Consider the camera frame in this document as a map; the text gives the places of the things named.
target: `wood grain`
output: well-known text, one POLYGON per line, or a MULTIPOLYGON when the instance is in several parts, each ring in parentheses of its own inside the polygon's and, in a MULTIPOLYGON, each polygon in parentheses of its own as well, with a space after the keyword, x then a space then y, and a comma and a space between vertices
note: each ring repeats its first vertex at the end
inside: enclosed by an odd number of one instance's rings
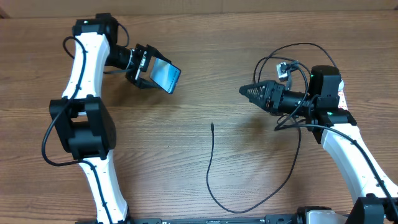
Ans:
MULTIPOLYGON (((151 44, 182 69, 173 95, 138 90, 123 75, 105 76, 103 101, 118 130, 119 184, 136 218, 261 217, 324 205, 353 206, 331 157, 304 131, 286 186, 259 208, 225 212, 206 189, 210 123, 215 155, 210 185, 222 204, 246 209, 286 178, 297 131, 274 132, 275 118, 238 93, 255 64, 294 42, 326 48, 346 83, 348 106, 369 150, 398 182, 398 13, 306 12, 207 16, 120 16, 131 46, 151 44)), ((78 166, 51 167, 40 154, 48 105, 65 89, 72 61, 63 51, 75 19, 0 20, 0 223, 73 223, 94 219, 95 206, 78 166)), ((125 42, 120 34, 120 42, 125 42)), ((311 67, 330 64, 312 47, 279 55, 311 67)), ((270 61, 263 79, 276 79, 270 61)), ((299 76, 294 89, 303 90, 299 76)), ((47 144, 56 161, 72 157, 56 133, 47 144)))
POLYGON ((302 12, 393 10, 397 0, 0 0, 11 18, 115 15, 212 14, 231 12, 302 12))

